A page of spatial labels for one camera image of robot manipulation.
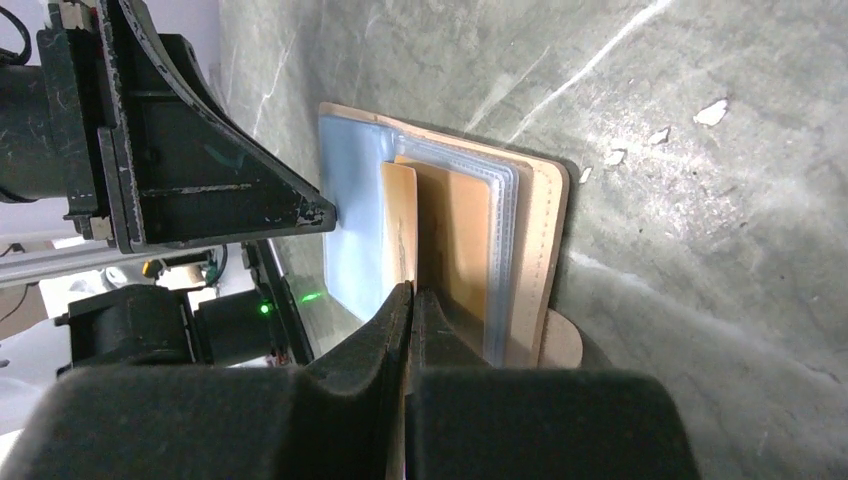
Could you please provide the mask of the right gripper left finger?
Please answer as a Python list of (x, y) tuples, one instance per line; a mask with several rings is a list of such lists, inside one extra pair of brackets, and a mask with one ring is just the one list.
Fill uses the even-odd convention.
[(5, 479), (387, 479), (402, 474), (412, 286), (305, 367), (115, 366), (56, 383)]

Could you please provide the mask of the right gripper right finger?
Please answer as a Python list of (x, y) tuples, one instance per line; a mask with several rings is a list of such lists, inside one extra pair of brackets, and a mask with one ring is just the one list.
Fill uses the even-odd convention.
[(429, 288), (412, 308), (411, 479), (696, 479), (678, 409), (655, 378), (619, 369), (497, 368)]

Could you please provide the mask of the tan leather card holder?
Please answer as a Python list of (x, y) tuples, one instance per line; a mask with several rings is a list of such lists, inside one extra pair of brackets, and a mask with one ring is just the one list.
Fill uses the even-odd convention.
[(518, 256), (505, 360), (509, 366), (577, 368), (583, 341), (572, 322), (548, 307), (561, 246), (569, 174), (559, 163), (413, 126), (356, 108), (323, 102), (319, 112), (396, 127), (414, 138), (483, 154), (519, 170)]

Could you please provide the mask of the gold VIP card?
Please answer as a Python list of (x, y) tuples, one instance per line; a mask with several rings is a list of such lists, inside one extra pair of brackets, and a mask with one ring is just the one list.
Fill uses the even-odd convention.
[(398, 156), (416, 174), (418, 281), (440, 289), (477, 321), (489, 284), (489, 185), (469, 174)]

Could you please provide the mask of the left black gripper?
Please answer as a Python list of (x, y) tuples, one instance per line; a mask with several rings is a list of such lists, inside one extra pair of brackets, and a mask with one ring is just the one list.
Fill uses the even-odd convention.
[(223, 111), (191, 44), (141, 1), (49, 1), (1, 52), (1, 200), (63, 198), (124, 253), (323, 233), (335, 206)]

